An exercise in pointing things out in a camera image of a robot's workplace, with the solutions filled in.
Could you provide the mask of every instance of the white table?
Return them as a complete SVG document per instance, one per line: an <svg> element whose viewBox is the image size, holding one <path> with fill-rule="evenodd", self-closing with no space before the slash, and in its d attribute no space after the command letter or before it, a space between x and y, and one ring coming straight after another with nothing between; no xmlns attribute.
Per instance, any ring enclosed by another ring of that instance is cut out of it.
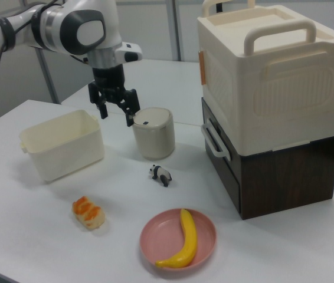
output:
<svg viewBox="0 0 334 283"><path fill-rule="evenodd" d="M124 64L125 88L135 89L141 109L169 109L179 123L201 125L202 87L198 63L142 60ZM95 110L89 88L83 87L62 101L64 106ZM110 113L122 113L118 106L106 103Z"/></svg>
<svg viewBox="0 0 334 283"><path fill-rule="evenodd" d="M158 106L149 95L144 93L149 106ZM197 92L188 96L196 97ZM74 99L83 101L80 96ZM39 178L20 149L18 135L77 105L27 101L0 118L0 276L30 283L334 282L334 197L242 221L195 126L201 124L200 102L190 109L199 113L191 121L177 98L171 99L175 102L166 108L180 122L175 123L176 149L158 162L173 176L168 188L150 178L152 162L139 154L122 114L100 120L103 160L52 183ZM92 106L88 94L84 101ZM94 107L86 109L99 116ZM71 204L82 195L107 215L98 230L87 231L71 213ZM140 232L156 214L180 207L212 219L217 247L193 272L156 272L140 255Z"/></svg>

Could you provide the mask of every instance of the cup lid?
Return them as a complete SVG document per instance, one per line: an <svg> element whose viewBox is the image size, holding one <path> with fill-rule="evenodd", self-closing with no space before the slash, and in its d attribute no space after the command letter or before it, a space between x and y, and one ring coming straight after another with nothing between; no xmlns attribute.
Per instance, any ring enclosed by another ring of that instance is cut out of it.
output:
<svg viewBox="0 0 334 283"><path fill-rule="evenodd" d="M159 129L172 120L172 113L165 108L146 108L138 111L134 117L134 125L150 129Z"/></svg>

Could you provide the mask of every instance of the white wall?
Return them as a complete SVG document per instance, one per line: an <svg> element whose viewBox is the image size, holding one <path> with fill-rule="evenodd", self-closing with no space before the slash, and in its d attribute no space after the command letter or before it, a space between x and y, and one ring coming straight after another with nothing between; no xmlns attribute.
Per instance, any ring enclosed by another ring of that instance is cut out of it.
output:
<svg viewBox="0 0 334 283"><path fill-rule="evenodd" d="M0 13L19 7L18 0L0 0ZM0 63L0 116L28 99L51 102L35 49L18 47L3 53Z"/></svg>
<svg viewBox="0 0 334 283"><path fill-rule="evenodd" d="M197 1L191 1L194 4L189 4L189 2L189 0L184 0L184 2L181 2L178 6L182 38L182 58L185 61L198 62L197 52L199 50L199 45L197 34L197 17L201 15L201 4L197 4ZM260 5L284 5L302 15L305 15L323 25L334 29L334 2L272 2L273 3L262 3ZM244 1L244 4L225 4L224 11L244 9L247 7L245 3L246 0Z"/></svg>
<svg viewBox="0 0 334 283"><path fill-rule="evenodd" d="M38 0L25 1L26 4L33 2ZM123 40L139 44L144 58L172 60L168 12L164 0L145 0L142 3L118 1L119 29ZM22 0L0 0L0 14L11 15L21 4ZM0 116L27 99L52 102L50 91L61 102L93 80L88 65L67 55L49 51L41 53L44 69L34 48L17 47L3 54L0 64Z"/></svg>

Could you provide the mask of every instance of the white storage box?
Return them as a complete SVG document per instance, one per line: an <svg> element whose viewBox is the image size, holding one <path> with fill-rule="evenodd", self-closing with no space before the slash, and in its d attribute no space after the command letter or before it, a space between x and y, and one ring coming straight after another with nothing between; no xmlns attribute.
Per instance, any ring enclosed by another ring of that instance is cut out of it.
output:
<svg viewBox="0 0 334 283"><path fill-rule="evenodd" d="M237 152L334 136L334 30L283 6L209 15L218 2L198 18L204 100Z"/></svg>
<svg viewBox="0 0 334 283"><path fill-rule="evenodd" d="M52 181L104 157L100 125L84 110L30 127L20 134L40 176Z"/></svg>

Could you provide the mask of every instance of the white cup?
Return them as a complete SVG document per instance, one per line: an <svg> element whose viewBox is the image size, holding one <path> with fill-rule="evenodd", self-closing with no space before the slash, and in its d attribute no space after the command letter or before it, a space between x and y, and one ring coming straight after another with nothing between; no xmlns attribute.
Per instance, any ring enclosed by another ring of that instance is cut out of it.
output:
<svg viewBox="0 0 334 283"><path fill-rule="evenodd" d="M138 149L147 159L162 159L175 148L175 131L171 111L146 108L134 117L133 132Z"/></svg>

